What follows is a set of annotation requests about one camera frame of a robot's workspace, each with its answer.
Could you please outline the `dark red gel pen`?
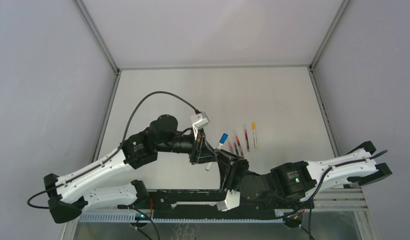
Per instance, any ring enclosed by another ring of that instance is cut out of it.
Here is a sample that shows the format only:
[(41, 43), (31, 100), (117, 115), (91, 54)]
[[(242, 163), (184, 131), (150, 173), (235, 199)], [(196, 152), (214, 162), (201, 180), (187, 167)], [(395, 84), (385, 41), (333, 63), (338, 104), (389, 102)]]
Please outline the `dark red gel pen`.
[(243, 150), (242, 150), (242, 147), (241, 147), (241, 144), (240, 144), (240, 139), (239, 139), (239, 137), (238, 137), (238, 134), (237, 134), (236, 131), (233, 131), (233, 133), (234, 133), (234, 138), (235, 138), (235, 141), (236, 141), (236, 144), (237, 144), (237, 148), (238, 148), (239, 155), (244, 156), (244, 153), (243, 153)]

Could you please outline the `blue marker cap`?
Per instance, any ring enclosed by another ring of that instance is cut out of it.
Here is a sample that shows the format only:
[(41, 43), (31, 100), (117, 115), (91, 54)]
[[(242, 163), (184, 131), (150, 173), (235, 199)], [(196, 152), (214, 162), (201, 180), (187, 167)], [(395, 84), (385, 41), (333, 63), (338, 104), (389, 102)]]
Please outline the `blue marker cap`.
[(223, 133), (220, 140), (219, 140), (219, 144), (223, 145), (226, 142), (227, 138), (228, 138), (228, 134)]

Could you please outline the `white marker orange tip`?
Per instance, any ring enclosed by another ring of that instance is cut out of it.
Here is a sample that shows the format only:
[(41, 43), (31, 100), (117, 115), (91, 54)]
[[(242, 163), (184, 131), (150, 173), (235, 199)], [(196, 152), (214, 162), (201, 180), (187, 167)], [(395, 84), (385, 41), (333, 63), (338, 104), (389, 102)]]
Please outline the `white marker orange tip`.
[(258, 148), (256, 128), (253, 128), (254, 148)]

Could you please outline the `black gel pen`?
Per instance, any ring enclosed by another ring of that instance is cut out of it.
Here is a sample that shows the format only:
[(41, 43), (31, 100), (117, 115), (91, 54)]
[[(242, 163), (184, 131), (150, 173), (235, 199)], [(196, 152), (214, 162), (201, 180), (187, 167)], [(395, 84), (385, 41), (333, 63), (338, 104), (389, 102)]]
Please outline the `black gel pen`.
[(238, 149), (238, 147), (237, 147), (237, 143), (236, 143), (236, 142), (234, 142), (234, 149), (235, 149), (236, 155), (240, 156), (240, 154), (239, 154), (239, 149)]

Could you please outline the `blue capped white marker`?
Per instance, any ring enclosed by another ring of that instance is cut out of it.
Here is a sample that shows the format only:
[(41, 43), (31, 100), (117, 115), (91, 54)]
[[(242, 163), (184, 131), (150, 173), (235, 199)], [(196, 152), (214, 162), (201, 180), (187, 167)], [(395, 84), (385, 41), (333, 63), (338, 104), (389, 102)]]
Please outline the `blue capped white marker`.
[(215, 162), (217, 162), (216, 150), (221, 150), (222, 146), (223, 146), (222, 143), (218, 143), (218, 145), (214, 148), (214, 150), (213, 150), (213, 161), (212, 161), (212, 162), (209, 162), (209, 163), (207, 164), (207, 166), (206, 166), (206, 168), (205, 168), (206, 171), (210, 171), (211, 168), (212, 168), (212, 166), (213, 166), (213, 164), (214, 164)]

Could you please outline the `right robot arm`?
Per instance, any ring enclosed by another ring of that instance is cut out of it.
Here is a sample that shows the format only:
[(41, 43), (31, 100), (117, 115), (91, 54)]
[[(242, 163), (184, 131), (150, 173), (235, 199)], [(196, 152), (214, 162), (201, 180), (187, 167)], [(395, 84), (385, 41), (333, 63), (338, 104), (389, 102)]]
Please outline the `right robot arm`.
[(391, 176), (386, 163), (376, 162), (385, 153), (385, 150), (376, 153), (373, 143), (366, 141), (346, 155), (321, 161), (288, 162), (267, 174), (250, 171), (245, 158), (225, 150), (215, 150), (214, 157), (221, 190), (244, 200), (276, 201), (295, 208), (319, 192), (348, 184), (361, 187)]

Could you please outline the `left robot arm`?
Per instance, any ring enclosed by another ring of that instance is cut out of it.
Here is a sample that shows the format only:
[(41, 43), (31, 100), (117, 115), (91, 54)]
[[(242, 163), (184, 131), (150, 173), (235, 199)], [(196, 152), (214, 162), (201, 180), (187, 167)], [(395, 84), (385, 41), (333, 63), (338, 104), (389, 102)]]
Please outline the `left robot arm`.
[(192, 133), (178, 131), (177, 119), (168, 114), (152, 121), (145, 130), (131, 135), (105, 157), (67, 175), (50, 173), (43, 178), (49, 197), (48, 210), (57, 224), (69, 222), (89, 209), (130, 205), (141, 209), (149, 195), (141, 181), (120, 187), (99, 186), (125, 172), (157, 160), (159, 152), (188, 154), (192, 164), (208, 163), (203, 128), (210, 123), (205, 112), (191, 117)]

